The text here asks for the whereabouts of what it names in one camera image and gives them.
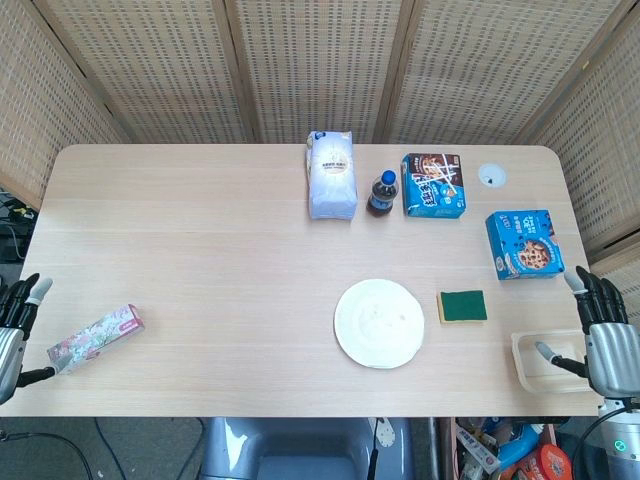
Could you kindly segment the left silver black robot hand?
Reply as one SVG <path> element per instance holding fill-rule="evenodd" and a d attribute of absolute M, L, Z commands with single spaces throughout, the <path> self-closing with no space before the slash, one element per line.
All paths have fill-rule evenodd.
<path fill-rule="evenodd" d="M 15 390 L 48 380 L 56 374 L 48 366 L 23 370 L 23 359 L 38 310 L 53 285 L 51 278 L 39 273 L 11 286 L 1 285 L 1 403 L 10 400 Z"/>

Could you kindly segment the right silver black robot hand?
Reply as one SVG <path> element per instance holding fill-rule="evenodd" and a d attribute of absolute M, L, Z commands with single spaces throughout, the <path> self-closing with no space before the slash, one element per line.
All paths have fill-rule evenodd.
<path fill-rule="evenodd" d="M 536 350 L 549 363 L 587 379 L 604 398 L 637 398 L 639 330 L 629 322 L 621 292 L 581 266 L 566 271 L 564 279 L 576 300 L 586 356 L 582 362 L 564 358 L 541 341 Z"/>

